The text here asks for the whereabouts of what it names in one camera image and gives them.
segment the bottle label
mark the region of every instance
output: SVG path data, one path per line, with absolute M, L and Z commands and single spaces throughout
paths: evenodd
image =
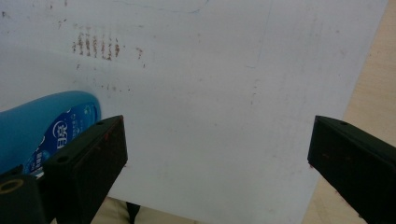
M 41 173 L 44 161 L 71 142 L 80 133 L 87 130 L 96 121 L 94 104 L 77 105 L 63 112 L 49 126 L 40 145 L 23 165 L 23 172 L 33 175 Z

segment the screw hole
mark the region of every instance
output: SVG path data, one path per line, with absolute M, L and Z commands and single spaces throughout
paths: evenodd
M 57 162 L 59 162 L 59 163 L 64 163 L 64 162 L 67 162 L 68 160 L 69 160 L 68 157 L 63 156 L 63 157 L 59 158 L 59 159 L 57 160 Z
M 0 194 L 7 194 L 23 185 L 22 179 L 8 180 L 6 183 L 0 184 Z

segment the wooden surface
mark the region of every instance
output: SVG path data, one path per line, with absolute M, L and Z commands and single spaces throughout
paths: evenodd
M 396 0 L 389 0 L 344 120 L 396 146 Z M 303 221 L 311 223 L 366 222 L 321 178 Z

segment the black plastic part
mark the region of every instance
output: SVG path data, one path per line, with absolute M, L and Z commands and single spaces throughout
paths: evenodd
M 126 203 L 126 208 L 129 214 L 129 223 L 134 224 L 134 220 L 136 219 L 137 213 L 139 213 L 140 205 L 134 203 Z
M 91 126 L 43 164 L 59 223 L 91 223 L 127 162 L 123 117 Z
M 5 173 L 2 173 L 0 175 L 0 180 L 3 179 L 3 178 L 6 178 L 8 176 L 12 176 L 12 175 L 21 175 L 22 171 L 23 171 L 23 166 L 22 165 L 16 166 L 16 167 L 10 169 L 9 171 L 7 171 Z
M 308 161 L 369 224 L 396 223 L 395 147 L 317 116 Z
M 55 219 L 56 206 L 57 203 L 53 198 L 53 187 L 46 181 L 44 176 L 37 179 L 38 189 L 40 190 L 41 202 L 44 207 L 44 215 L 46 217 L 47 223 L 51 223 Z
M 10 175 L 0 180 L 0 223 L 48 223 L 34 176 Z

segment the blue plastic container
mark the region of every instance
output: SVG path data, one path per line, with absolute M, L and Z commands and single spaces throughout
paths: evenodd
M 98 100 L 84 91 L 65 91 L 0 112 L 0 174 L 42 162 L 101 119 Z

